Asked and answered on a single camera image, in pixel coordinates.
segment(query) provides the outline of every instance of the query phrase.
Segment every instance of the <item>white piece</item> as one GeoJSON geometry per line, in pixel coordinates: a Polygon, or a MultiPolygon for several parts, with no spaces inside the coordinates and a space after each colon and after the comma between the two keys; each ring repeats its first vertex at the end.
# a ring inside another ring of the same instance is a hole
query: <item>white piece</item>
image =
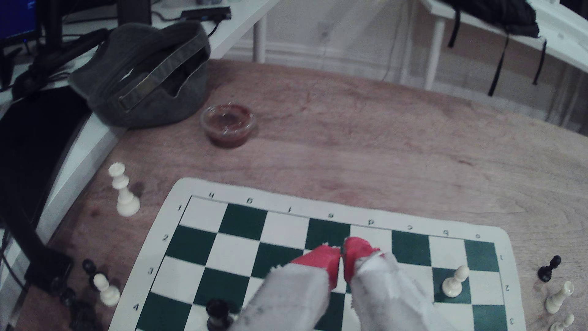
{"type": "Polygon", "coordinates": [[[462,292],[462,283],[470,276],[470,269],[467,266],[460,266],[455,270],[453,277],[449,277],[443,281],[441,289],[443,294],[448,297],[456,297],[462,292]]]}
{"type": "Polygon", "coordinates": [[[141,203],[127,188],[129,185],[129,177],[125,175],[125,165],[120,162],[113,163],[108,168],[108,174],[112,176],[112,187],[118,190],[116,211],[121,216],[133,216],[139,211],[141,203]]]}
{"type": "Polygon", "coordinates": [[[559,310],[559,307],[562,306],[563,300],[574,293],[574,284],[570,281],[563,283],[563,288],[557,292],[556,294],[547,297],[545,300],[545,309],[550,314],[555,314],[559,310]]]}
{"type": "Polygon", "coordinates": [[[116,306],[121,299],[121,291],[108,283],[108,279],[101,273],[94,275],[94,286],[100,291],[100,301],[108,307],[116,306]]]}
{"type": "Polygon", "coordinates": [[[549,328],[549,331],[563,331],[563,329],[574,323],[574,314],[568,314],[563,322],[555,322],[549,328]]]}

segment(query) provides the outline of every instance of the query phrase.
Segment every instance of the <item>wooden table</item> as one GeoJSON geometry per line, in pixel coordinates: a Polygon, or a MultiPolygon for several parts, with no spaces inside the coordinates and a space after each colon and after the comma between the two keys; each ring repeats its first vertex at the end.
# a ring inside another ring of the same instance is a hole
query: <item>wooden table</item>
{"type": "MultiPolygon", "coordinates": [[[[516,114],[433,92],[327,72],[211,61],[206,106],[236,101],[258,116],[244,146],[212,146],[198,116],[128,131],[78,198],[52,246],[73,256],[69,284],[96,302],[80,265],[96,261],[121,288],[174,182],[198,177],[317,200],[498,226],[510,235],[528,330],[588,317],[588,140],[516,114]],[[138,214],[115,211],[108,166],[127,166],[138,214]],[[555,255],[552,281],[537,269],[555,255]],[[576,286],[560,312],[543,302],[576,286]]],[[[114,308],[97,303],[108,327],[114,308]]],[[[69,313],[31,288],[18,330],[66,330],[69,313]]]]}

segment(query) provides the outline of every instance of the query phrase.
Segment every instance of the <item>chess piece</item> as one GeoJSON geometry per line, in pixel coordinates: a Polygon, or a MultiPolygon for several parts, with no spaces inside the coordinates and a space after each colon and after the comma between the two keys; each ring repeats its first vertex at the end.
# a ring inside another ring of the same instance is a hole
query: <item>chess piece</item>
{"type": "Polygon", "coordinates": [[[125,217],[133,216],[139,211],[141,203],[127,188],[129,177],[125,175],[125,165],[116,162],[108,168],[108,174],[112,176],[112,187],[118,190],[118,202],[116,211],[125,217]]]}
{"type": "Polygon", "coordinates": [[[93,282],[100,291],[100,301],[108,307],[116,306],[121,299],[121,291],[116,286],[110,285],[102,273],[94,275],[93,282]]]}
{"type": "Polygon", "coordinates": [[[98,290],[96,288],[96,285],[94,285],[94,275],[96,275],[98,273],[98,268],[96,268],[96,264],[90,259],[85,259],[82,262],[82,269],[89,276],[88,283],[90,283],[90,287],[95,290],[98,290]]]}
{"type": "Polygon", "coordinates": [[[94,308],[83,301],[76,301],[70,308],[71,322],[69,328],[73,331],[98,331],[96,312],[94,308]]]}
{"type": "Polygon", "coordinates": [[[561,262],[562,258],[559,255],[555,255],[551,262],[549,262],[548,266],[539,268],[539,271],[537,272],[539,279],[545,283],[549,282],[551,279],[552,270],[557,268],[561,262]]]}
{"type": "Polygon", "coordinates": [[[555,322],[549,328],[549,331],[563,331],[563,329],[574,323],[574,314],[568,314],[563,322],[555,322]]]}
{"type": "Polygon", "coordinates": [[[470,269],[467,266],[460,266],[455,270],[453,277],[443,281],[441,289],[448,297],[456,297],[462,292],[462,283],[470,276],[470,269]]]}
{"type": "Polygon", "coordinates": [[[572,293],[574,293],[574,285],[570,281],[563,283],[563,288],[559,292],[547,297],[545,308],[550,314],[557,313],[564,299],[572,295],[572,293]]]}
{"type": "Polygon", "coordinates": [[[226,331],[233,323],[229,316],[229,305],[224,300],[210,299],[206,303],[206,312],[209,316],[206,322],[209,331],[226,331]]]}

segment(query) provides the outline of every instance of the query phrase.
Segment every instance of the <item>computer monitor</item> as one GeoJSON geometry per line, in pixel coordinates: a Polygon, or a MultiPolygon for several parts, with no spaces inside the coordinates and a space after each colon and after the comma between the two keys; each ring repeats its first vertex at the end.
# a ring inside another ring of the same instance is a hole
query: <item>computer monitor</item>
{"type": "Polygon", "coordinates": [[[39,37],[35,0],[0,1],[0,48],[39,37]]]}

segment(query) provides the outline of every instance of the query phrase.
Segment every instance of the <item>black piece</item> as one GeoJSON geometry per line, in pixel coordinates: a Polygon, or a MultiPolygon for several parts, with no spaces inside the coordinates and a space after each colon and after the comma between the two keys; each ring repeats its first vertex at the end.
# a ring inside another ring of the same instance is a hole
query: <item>black piece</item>
{"type": "Polygon", "coordinates": [[[76,301],[69,308],[69,312],[72,318],[69,327],[73,331],[98,331],[96,312],[91,305],[83,301],[76,301]]]}
{"type": "Polygon", "coordinates": [[[562,258],[559,255],[555,255],[551,262],[549,262],[548,266],[539,268],[539,271],[537,272],[539,279],[545,283],[549,282],[551,279],[552,270],[557,268],[561,262],[562,258]]]}
{"type": "Polygon", "coordinates": [[[209,316],[206,327],[209,331],[226,331],[233,323],[229,316],[229,304],[221,299],[210,299],[206,303],[206,312],[209,316]]]}
{"type": "Polygon", "coordinates": [[[88,276],[92,276],[96,273],[96,264],[90,259],[85,259],[82,262],[82,269],[88,274],[88,276]]]}
{"type": "Polygon", "coordinates": [[[76,302],[76,295],[71,287],[67,287],[60,295],[59,301],[66,307],[72,307],[76,302]]]}

